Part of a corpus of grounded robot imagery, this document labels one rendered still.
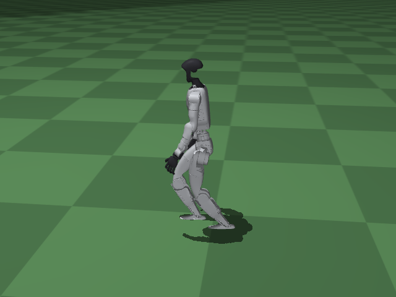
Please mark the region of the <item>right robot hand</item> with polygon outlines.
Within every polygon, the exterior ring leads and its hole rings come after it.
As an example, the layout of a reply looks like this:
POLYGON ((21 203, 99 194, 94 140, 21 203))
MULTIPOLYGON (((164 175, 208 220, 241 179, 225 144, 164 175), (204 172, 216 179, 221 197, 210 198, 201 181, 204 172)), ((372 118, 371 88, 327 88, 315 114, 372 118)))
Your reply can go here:
MULTIPOLYGON (((194 133, 192 133, 192 136, 194 136, 194 133)), ((188 149, 189 149, 190 147, 192 147, 195 143, 196 143, 196 139, 192 139, 192 140, 190 141, 189 145, 188 145, 188 149)), ((188 149, 187 149, 187 150, 188 150, 188 149)))

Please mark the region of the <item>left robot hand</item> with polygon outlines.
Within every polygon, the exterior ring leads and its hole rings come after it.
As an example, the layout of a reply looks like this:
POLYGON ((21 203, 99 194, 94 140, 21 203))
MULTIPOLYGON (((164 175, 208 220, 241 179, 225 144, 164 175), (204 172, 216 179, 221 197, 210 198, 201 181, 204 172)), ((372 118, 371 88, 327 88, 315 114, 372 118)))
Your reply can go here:
POLYGON ((175 173, 174 173, 174 170, 175 170, 175 168, 176 168, 176 166, 177 166, 177 164, 178 164, 178 160, 181 159, 181 157, 183 156, 183 154, 184 154, 184 153, 181 153, 180 156, 177 157, 177 156, 173 153, 173 156, 170 156, 169 158, 167 158, 167 159, 165 160, 165 162, 168 161, 168 163, 165 165, 165 168, 167 169, 167 171, 169 171, 169 172, 172 173, 172 174, 175 174, 175 173), (170 169, 170 170, 169 170, 169 169, 170 169), (171 170, 172 170, 172 172, 171 172, 171 170))

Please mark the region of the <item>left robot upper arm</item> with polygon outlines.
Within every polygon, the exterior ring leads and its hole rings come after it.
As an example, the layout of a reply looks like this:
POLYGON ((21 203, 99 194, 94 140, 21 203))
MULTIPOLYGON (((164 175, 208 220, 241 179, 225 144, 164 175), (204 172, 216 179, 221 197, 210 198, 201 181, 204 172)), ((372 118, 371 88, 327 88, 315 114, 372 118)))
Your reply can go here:
POLYGON ((188 104, 189 104, 188 116, 190 120, 190 122, 188 123, 192 124, 192 133, 197 130, 200 103, 201 103, 200 92, 191 92, 191 94, 189 94, 188 96, 188 104))

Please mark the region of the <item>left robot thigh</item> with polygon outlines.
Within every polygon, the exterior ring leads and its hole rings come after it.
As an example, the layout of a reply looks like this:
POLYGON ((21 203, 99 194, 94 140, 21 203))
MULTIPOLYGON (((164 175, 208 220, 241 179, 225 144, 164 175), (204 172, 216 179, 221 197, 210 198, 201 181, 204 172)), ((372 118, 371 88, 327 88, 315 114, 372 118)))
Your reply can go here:
MULTIPOLYGON (((201 188, 204 178, 204 166, 209 161, 210 153, 207 147, 201 147, 200 150, 195 150, 189 165, 189 183, 192 193, 197 200, 200 193, 206 193, 210 198, 210 193, 207 189, 201 188)), ((198 200, 197 200, 198 201, 198 200)))

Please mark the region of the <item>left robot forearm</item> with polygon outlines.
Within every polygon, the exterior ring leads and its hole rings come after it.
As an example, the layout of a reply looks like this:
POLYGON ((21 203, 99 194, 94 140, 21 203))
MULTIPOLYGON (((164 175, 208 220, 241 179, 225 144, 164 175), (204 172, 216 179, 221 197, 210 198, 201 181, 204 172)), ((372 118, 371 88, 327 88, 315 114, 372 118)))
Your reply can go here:
POLYGON ((188 149, 188 145, 193 138, 191 134, 192 134, 192 124, 187 123, 184 127, 183 137, 180 143, 178 144, 178 148, 174 151, 174 154, 177 157, 179 157, 181 153, 185 153, 185 151, 188 149))

